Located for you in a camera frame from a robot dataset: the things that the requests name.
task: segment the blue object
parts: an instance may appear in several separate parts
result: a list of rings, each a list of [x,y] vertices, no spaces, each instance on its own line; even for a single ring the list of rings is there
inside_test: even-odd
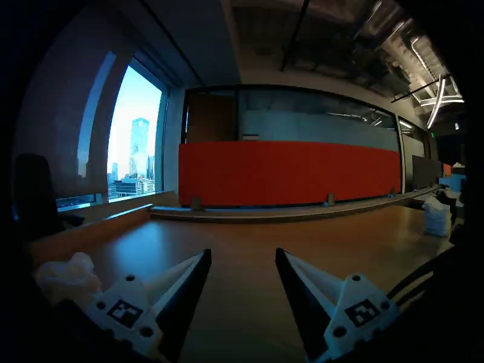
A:
[[[447,178],[439,178],[439,184],[448,185],[453,192],[460,192],[462,179],[465,179],[465,175],[451,174]]]

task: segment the building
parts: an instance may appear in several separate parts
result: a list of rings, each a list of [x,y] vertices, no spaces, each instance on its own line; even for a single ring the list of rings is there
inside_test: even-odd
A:
[[[136,159],[133,156],[129,157],[129,174],[130,177],[134,176],[136,177],[137,175],[137,165],[136,165]]]
[[[146,178],[150,180],[155,179],[155,157],[148,156],[148,166],[146,168]]]
[[[113,163],[111,166],[111,175],[112,175],[112,180],[118,180],[118,175],[117,175],[117,163]]]
[[[143,193],[143,185],[136,178],[124,178],[114,182],[119,197],[128,197]]]
[[[154,192],[155,190],[155,182],[154,180],[150,179],[139,179],[139,182],[142,184],[143,193]]]
[[[129,174],[146,177],[148,168],[148,130],[149,121],[143,118],[135,119],[131,125],[131,153],[129,157]]]

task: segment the ceiling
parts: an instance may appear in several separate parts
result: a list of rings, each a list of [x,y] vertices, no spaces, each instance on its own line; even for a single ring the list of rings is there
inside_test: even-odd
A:
[[[171,76],[166,80],[170,86],[240,82],[221,0],[110,0],[110,4],[108,13],[140,45],[135,57],[150,70],[164,68]],[[165,80],[162,74],[157,76]]]
[[[301,15],[303,3],[232,0],[241,48],[271,59],[281,71],[345,79],[385,97],[437,81],[411,96],[416,114],[429,117],[432,100],[422,101],[437,96],[439,76],[448,70],[430,40],[395,1],[310,0]],[[446,80],[443,95],[457,96],[462,102],[454,80]],[[441,103],[450,104],[463,108],[461,103]]]

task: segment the wooden door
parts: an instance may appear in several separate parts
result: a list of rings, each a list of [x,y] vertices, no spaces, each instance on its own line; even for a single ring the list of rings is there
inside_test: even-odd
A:
[[[186,142],[236,140],[235,112],[232,96],[189,95]]]

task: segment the skyscraper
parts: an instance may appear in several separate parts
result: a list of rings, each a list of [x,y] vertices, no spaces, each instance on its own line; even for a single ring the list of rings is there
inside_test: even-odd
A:
[[[113,175],[112,176],[112,180],[119,180],[118,177],[117,177],[117,163],[113,163],[112,167],[111,167],[111,174]]]
[[[129,173],[146,177],[148,154],[149,121],[143,118],[135,119],[131,125],[131,154],[129,157]]]
[[[155,180],[155,157],[154,155],[148,156],[148,167],[146,169],[146,178]]]

